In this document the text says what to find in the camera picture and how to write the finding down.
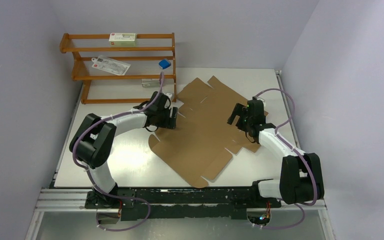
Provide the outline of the brown cardboard box sheet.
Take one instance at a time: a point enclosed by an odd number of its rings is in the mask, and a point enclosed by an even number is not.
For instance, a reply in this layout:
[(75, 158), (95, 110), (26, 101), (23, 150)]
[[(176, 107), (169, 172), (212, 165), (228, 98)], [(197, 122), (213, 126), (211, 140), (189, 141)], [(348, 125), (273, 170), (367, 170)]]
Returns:
[(151, 151), (190, 186), (204, 188), (215, 180), (233, 155), (242, 148), (255, 153), (244, 131), (228, 124), (237, 103), (247, 99), (212, 76), (207, 82), (195, 78), (177, 95), (176, 128), (159, 128), (148, 138)]

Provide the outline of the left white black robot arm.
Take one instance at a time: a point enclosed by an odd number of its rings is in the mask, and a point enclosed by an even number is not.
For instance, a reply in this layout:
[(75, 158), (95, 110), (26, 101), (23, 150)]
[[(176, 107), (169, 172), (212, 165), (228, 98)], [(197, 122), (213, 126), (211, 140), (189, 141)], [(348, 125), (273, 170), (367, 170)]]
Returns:
[(175, 129), (178, 108), (171, 93), (155, 91), (149, 100), (115, 116), (86, 115), (69, 144), (74, 163), (83, 168), (92, 184), (96, 205), (114, 207), (121, 197), (108, 166), (115, 137), (136, 129)]

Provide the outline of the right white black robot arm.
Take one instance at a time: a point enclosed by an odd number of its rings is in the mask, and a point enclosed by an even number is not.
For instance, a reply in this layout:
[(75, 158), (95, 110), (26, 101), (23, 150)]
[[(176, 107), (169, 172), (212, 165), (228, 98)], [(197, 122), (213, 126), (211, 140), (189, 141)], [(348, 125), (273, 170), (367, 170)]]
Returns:
[(321, 161), (316, 153), (307, 153), (286, 140), (277, 127), (266, 121), (264, 102), (257, 98), (246, 105), (237, 103), (227, 120), (229, 125), (245, 132), (251, 143), (268, 149), (281, 163), (279, 179), (257, 182), (250, 193), (250, 202), (262, 207), (269, 198), (281, 199), (286, 204), (313, 204), (324, 197)]

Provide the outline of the small white box lower shelf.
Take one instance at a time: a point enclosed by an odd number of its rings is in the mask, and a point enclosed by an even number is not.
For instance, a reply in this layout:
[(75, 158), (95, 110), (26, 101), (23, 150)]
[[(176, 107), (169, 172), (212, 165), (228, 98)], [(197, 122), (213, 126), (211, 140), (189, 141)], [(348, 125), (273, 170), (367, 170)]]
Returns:
[(163, 80), (158, 78), (143, 78), (141, 80), (141, 86), (143, 88), (159, 88), (162, 83)]

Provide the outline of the small blue box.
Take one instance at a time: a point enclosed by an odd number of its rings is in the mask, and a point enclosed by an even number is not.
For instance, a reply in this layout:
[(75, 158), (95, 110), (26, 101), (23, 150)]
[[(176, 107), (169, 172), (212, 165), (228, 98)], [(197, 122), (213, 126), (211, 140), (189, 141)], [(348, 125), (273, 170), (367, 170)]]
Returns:
[(158, 62), (158, 66), (162, 69), (162, 70), (165, 70), (165, 69), (168, 69), (170, 66), (172, 65), (172, 63), (167, 59), (162, 59)]

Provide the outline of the white green box top shelf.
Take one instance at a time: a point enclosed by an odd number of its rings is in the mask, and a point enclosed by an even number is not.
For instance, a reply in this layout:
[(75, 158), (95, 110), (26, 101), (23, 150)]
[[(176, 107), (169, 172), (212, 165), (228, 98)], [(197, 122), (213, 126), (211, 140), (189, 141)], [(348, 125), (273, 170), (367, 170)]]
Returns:
[(112, 47), (136, 47), (136, 33), (111, 33), (108, 42)]

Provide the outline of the orange wooden shelf rack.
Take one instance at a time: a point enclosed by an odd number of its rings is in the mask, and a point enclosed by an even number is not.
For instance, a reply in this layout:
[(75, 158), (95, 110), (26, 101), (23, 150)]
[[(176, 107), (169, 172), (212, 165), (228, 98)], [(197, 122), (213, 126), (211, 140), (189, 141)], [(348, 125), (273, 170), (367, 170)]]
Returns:
[(64, 33), (61, 53), (71, 53), (71, 78), (82, 83), (82, 104), (140, 103), (160, 87), (178, 95), (175, 33)]

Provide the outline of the clear plastic package red label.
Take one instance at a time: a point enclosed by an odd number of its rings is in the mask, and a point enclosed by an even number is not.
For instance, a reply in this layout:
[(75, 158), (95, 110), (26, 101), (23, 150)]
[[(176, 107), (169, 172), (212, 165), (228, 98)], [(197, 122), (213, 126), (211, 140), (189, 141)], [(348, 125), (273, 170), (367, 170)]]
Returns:
[(92, 57), (92, 68), (110, 73), (116, 76), (124, 76), (131, 65), (119, 60), (115, 60), (110, 57), (99, 55), (98, 57)]

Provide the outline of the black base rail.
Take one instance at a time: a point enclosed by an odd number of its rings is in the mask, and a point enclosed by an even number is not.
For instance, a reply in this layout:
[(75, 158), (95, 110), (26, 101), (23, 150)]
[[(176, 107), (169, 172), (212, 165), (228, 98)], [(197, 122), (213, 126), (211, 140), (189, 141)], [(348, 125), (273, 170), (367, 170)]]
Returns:
[(120, 213), (121, 221), (183, 218), (230, 218), (248, 219), (248, 209), (280, 208), (276, 198), (265, 198), (257, 186), (231, 187), (120, 187), (117, 195), (122, 199), (109, 198), (89, 191), (84, 207), (114, 217)]

